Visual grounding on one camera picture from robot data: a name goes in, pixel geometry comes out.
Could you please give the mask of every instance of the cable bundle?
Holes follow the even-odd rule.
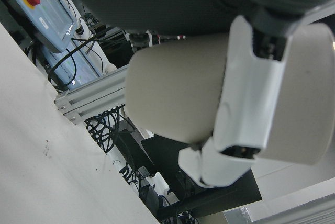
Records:
[[[97,116],[85,120],[86,129],[93,140],[106,154],[111,151],[117,141],[121,141],[124,144],[128,154],[126,158],[126,165],[119,172],[123,175],[123,178],[128,182],[128,184],[139,184],[139,188],[136,185],[139,191],[142,178],[140,173],[137,171],[136,164],[134,163],[133,157],[127,145],[122,139],[122,135],[135,132],[135,128],[132,123],[120,113],[120,110],[123,107],[124,105],[117,106],[111,110],[104,111]],[[131,131],[120,132],[119,124],[121,118],[132,127]]]

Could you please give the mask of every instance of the black cable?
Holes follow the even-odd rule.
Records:
[[[94,35],[93,37],[91,37],[90,39],[88,39],[85,43],[79,45],[78,47],[76,47],[74,50],[72,50],[71,52],[69,52],[66,56],[64,56],[61,60],[58,61],[58,63],[52,67],[50,69],[50,72],[48,74],[48,81],[51,81],[51,75],[54,73],[55,69],[57,69],[67,58],[69,58],[70,56],[72,56],[72,54],[74,54],[75,52],[77,52],[78,50],[80,50],[81,48],[83,48],[85,45],[87,45],[89,42],[92,42],[93,40],[95,40],[97,37],[99,37],[100,35],[102,35],[103,33],[106,33],[107,31],[111,30],[112,27],[108,27],[102,31],[100,31],[99,33],[97,33],[96,35]]]
[[[70,80],[68,83],[66,83],[66,84],[63,84],[63,85],[54,85],[53,87],[54,87],[55,89],[63,89],[64,87],[67,87],[69,84],[72,83],[72,81],[75,79],[75,77],[76,77],[76,75],[77,75],[77,65],[76,65],[76,63],[75,63],[75,61],[74,61],[73,56],[70,55],[70,57],[71,57],[71,59],[72,59],[73,65],[74,65],[74,74],[73,74],[73,77],[72,77],[71,80]]]
[[[84,7],[84,4],[82,4],[82,6],[83,6],[83,10],[84,10],[84,13],[87,15],[87,13],[86,13],[86,11],[85,11],[85,7]]]
[[[102,57],[100,57],[100,55],[98,53],[96,53],[92,48],[89,48],[90,51],[93,51],[101,60],[101,72],[102,72],[102,75],[104,75],[104,62],[103,62],[103,59]]]
[[[75,13],[75,10],[74,10],[73,6],[71,5],[70,1],[69,0],[66,0],[66,1],[68,3],[69,9],[70,9],[70,7],[72,8],[74,17],[77,18],[77,14]]]

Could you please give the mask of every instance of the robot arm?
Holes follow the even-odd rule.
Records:
[[[242,16],[235,19],[213,136],[201,149],[180,151],[180,167],[198,185],[231,185],[266,148],[286,58],[287,51],[281,61],[255,56],[252,27]]]

